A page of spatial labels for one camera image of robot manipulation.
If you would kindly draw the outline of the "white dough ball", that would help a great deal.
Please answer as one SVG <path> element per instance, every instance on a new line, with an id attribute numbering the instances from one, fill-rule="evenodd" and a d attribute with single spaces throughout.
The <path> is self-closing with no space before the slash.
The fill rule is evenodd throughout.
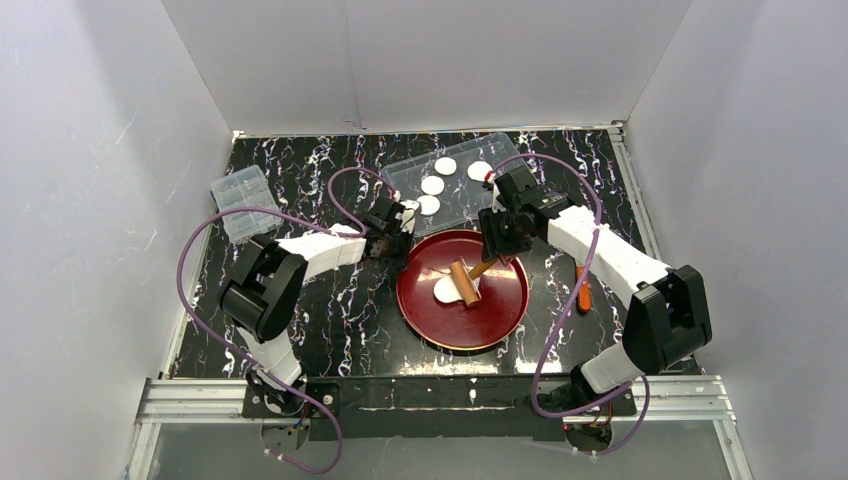
<path id="1" fill-rule="evenodd" d="M 454 279 L 452 274 L 446 275 L 445 277 L 438 280 L 433 287 L 433 295 L 435 299 L 443 304 L 450 304 L 455 302 L 465 302 L 466 299 L 473 299 L 475 301 L 479 301 L 481 298 L 480 293 L 480 279 L 476 278 L 471 281 L 471 290 L 468 294 L 463 295 L 460 292 L 460 288 Z"/>

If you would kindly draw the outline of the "wooden dough roller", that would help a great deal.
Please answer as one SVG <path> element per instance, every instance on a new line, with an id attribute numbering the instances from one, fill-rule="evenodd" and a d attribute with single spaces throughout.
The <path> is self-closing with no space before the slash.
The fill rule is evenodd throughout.
<path id="1" fill-rule="evenodd" d="M 491 259 L 489 261 L 484 261 L 476 264 L 473 267 L 469 267 L 465 259 L 463 257 L 459 257 L 457 260 L 452 262 L 449 266 L 450 274 L 454 276 L 456 283 L 460 288 L 460 292 L 463 295 L 466 295 L 471 290 L 471 281 L 473 279 L 479 278 L 483 273 L 485 273 L 490 267 L 492 267 L 498 258 Z M 475 301 L 473 299 L 466 299 L 464 304 L 468 307 L 476 304 L 479 301 Z"/>

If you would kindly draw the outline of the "round red tray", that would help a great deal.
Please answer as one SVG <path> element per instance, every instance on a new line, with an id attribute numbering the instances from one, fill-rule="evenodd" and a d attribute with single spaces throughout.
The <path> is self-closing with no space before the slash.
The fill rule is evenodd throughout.
<path id="1" fill-rule="evenodd" d="M 482 350 L 521 322 L 529 303 L 522 264 L 484 261 L 482 251 L 482 235 L 471 230 L 437 233 L 411 250 L 397 279 L 397 300 L 424 340 L 450 350 Z"/>

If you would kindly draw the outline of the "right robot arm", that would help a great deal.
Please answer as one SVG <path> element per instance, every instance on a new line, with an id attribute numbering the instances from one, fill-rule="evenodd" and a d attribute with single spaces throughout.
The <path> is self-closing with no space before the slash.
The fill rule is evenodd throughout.
<path id="1" fill-rule="evenodd" d="M 485 261 L 529 250 L 540 239 L 591 271 L 627 306 L 621 339 L 574 367 L 571 389 L 595 400 L 637 377 L 655 375 L 712 339 L 702 275 L 672 268 L 623 240 L 594 213 L 547 193 L 527 166 L 483 180 L 491 207 L 479 212 Z"/>

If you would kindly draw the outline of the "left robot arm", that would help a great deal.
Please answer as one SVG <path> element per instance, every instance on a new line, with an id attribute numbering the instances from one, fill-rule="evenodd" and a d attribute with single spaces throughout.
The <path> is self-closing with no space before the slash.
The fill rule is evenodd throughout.
<path id="1" fill-rule="evenodd" d="M 259 377 L 295 386 L 302 375 L 288 334 L 301 290 L 312 278 L 363 261 L 403 270 L 421 204 L 380 197 L 345 223 L 300 237 L 256 235 L 225 278 L 219 308 L 259 363 Z"/>

